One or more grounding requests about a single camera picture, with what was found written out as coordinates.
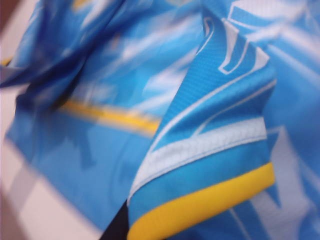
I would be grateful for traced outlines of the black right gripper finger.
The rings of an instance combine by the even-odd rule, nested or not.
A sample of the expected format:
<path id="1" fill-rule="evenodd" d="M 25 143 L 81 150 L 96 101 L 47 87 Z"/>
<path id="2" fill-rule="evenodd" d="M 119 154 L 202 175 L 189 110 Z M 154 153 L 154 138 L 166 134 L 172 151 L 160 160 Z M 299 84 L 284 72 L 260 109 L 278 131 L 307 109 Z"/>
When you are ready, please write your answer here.
<path id="1" fill-rule="evenodd" d="M 125 201 L 102 234 L 103 240 L 126 240 L 129 231 L 128 207 Z"/>

